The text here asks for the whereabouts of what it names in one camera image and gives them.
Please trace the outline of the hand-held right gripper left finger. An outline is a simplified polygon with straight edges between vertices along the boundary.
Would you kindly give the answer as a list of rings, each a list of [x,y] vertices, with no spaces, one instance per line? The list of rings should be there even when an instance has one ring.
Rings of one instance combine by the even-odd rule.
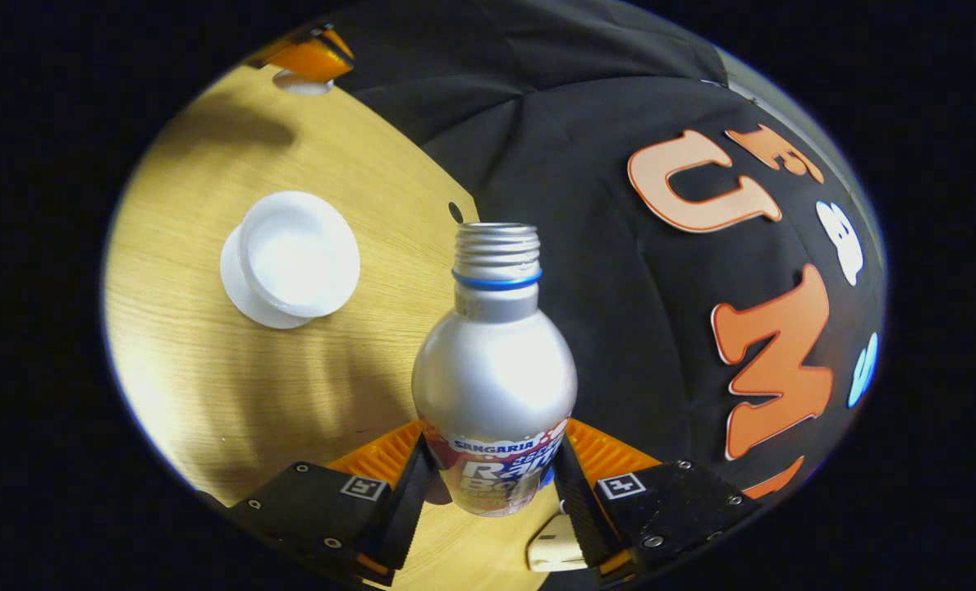
[[[349,586],[391,586],[419,524],[433,465],[418,420],[327,466],[297,461],[227,508],[292,560]]]

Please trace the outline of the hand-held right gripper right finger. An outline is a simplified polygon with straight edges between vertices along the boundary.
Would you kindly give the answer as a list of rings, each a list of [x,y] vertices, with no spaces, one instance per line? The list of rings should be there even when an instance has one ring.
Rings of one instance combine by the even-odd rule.
[[[597,581],[641,581],[708,550],[763,509],[708,467],[661,461],[569,419],[552,461],[559,498]]]

